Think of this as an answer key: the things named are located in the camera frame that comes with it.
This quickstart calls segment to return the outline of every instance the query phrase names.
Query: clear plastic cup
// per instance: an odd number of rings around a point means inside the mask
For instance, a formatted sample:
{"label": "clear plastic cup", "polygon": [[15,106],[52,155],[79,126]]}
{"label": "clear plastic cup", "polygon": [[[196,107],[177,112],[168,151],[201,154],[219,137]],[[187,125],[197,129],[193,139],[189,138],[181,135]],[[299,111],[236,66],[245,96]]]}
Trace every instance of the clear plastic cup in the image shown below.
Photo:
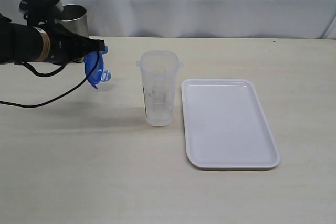
{"label": "clear plastic cup", "polygon": [[141,70],[146,120],[152,126],[172,121],[176,77],[183,66],[178,56],[166,50],[145,52],[136,63]]}

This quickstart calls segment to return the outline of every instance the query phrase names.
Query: white tray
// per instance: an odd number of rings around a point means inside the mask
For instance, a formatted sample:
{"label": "white tray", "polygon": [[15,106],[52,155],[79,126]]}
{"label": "white tray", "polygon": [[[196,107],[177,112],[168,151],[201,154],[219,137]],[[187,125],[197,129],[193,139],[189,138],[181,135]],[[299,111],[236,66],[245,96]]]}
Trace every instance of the white tray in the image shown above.
{"label": "white tray", "polygon": [[188,79],[182,83],[186,151],[205,169],[271,169],[280,155],[252,83]]}

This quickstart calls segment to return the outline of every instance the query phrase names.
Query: white curtain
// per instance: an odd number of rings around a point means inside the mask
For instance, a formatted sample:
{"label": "white curtain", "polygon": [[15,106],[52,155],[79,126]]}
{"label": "white curtain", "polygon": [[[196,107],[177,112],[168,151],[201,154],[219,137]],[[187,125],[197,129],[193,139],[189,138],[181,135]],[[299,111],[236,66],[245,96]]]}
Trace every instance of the white curtain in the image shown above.
{"label": "white curtain", "polygon": [[[0,13],[24,23],[20,0]],[[91,35],[336,38],[336,0],[62,0],[88,10]]]}

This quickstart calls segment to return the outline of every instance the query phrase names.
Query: plastic cup lid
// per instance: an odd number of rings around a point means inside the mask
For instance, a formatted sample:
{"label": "plastic cup lid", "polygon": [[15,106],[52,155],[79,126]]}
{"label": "plastic cup lid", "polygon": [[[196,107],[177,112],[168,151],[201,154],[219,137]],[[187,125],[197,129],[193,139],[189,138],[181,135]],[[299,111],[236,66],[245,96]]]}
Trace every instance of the plastic cup lid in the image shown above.
{"label": "plastic cup lid", "polygon": [[[89,76],[88,82],[95,88],[97,88],[97,84],[101,81],[101,77],[104,72],[104,59],[103,54],[106,54],[109,51],[108,46],[105,46],[105,51],[99,52],[100,58],[98,65],[94,72]],[[85,57],[84,64],[85,64],[85,75],[88,75],[90,71],[94,68],[97,62],[97,52],[92,52],[88,56]]]}

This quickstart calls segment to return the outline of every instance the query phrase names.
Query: stainless steel cup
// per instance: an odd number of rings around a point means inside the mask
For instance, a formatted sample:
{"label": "stainless steel cup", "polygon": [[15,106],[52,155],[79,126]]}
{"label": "stainless steel cup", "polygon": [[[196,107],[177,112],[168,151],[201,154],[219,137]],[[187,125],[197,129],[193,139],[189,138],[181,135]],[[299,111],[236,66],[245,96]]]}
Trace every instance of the stainless steel cup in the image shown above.
{"label": "stainless steel cup", "polygon": [[63,12],[57,19],[65,28],[74,34],[89,37],[86,9],[80,5],[64,5]]}

